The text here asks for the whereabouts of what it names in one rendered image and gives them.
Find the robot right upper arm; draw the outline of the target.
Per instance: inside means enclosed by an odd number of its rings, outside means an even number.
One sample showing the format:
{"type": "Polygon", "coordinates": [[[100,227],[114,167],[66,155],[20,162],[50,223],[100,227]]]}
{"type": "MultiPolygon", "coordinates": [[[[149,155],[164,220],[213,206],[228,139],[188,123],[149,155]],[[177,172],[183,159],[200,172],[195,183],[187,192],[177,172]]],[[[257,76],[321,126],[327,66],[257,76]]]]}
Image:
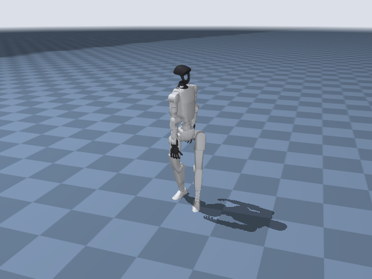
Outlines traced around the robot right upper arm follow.
{"type": "Polygon", "coordinates": [[[169,95],[168,97],[168,102],[169,102],[169,108],[170,108],[170,119],[174,118],[176,124],[179,124],[181,119],[179,116],[177,116],[177,111],[178,111],[178,102],[180,100],[180,93],[179,92],[173,92],[169,95]]]}

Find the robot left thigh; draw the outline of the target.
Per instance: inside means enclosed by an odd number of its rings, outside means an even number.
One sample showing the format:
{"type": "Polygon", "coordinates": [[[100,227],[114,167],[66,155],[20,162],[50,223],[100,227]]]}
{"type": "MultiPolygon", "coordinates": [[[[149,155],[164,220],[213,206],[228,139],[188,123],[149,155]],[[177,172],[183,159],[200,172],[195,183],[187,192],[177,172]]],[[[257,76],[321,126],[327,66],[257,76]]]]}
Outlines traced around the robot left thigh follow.
{"type": "Polygon", "coordinates": [[[194,164],[194,173],[197,169],[201,169],[203,165],[203,154],[206,146],[206,135],[201,130],[195,130],[195,164],[194,164]]]}

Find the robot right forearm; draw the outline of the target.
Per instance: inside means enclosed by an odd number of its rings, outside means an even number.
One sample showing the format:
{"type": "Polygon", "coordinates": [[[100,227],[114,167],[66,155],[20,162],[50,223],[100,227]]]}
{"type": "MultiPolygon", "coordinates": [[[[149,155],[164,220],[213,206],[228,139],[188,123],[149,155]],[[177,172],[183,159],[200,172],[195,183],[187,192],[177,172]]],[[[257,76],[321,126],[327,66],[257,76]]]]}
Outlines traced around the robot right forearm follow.
{"type": "Polygon", "coordinates": [[[175,125],[176,121],[174,118],[170,119],[170,129],[171,129],[171,144],[176,145],[178,138],[178,125],[175,125]]]}

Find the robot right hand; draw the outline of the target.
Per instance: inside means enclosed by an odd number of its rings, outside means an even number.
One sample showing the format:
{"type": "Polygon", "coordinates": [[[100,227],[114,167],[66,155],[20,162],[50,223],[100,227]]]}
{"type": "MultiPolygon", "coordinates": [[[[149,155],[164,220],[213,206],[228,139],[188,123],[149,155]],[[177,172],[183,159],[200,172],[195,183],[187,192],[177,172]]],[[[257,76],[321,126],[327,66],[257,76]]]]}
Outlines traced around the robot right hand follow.
{"type": "Polygon", "coordinates": [[[177,147],[178,146],[178,140],[176,141],[176,145],[172,145],[171,144],[171,150],[170,150],[170,157],[172,158],[176,158],[176,159],[180,159],[180,157],[179,157],[179,155],[178,155],[178,153],[180,153],[181,155],[182,155],[182,153],[179,151],[179,148],[177,147]],[[172,155],[173,154],[173,155],[172,155]],[[175,157],[174,157],[174,155],[175,155],[175,157]]]}

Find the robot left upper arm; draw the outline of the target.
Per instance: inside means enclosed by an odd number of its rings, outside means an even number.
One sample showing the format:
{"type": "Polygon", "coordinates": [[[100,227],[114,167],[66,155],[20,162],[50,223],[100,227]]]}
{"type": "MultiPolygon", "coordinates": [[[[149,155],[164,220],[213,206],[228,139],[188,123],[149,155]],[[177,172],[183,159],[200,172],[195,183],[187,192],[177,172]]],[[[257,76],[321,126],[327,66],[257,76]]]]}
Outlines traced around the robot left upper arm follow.
{"type": "MultiPolygon", "coordinates": [[[[195,102],[197,100],[197,92],[198,92],[198,86],[197,85],[193,85],[193,84],[190,84],[194,87],[195,89],[195,102]]],[[[195,112],[197,112],[199,110],[199,105],[197,103],[195,103],[195,112]]]]}

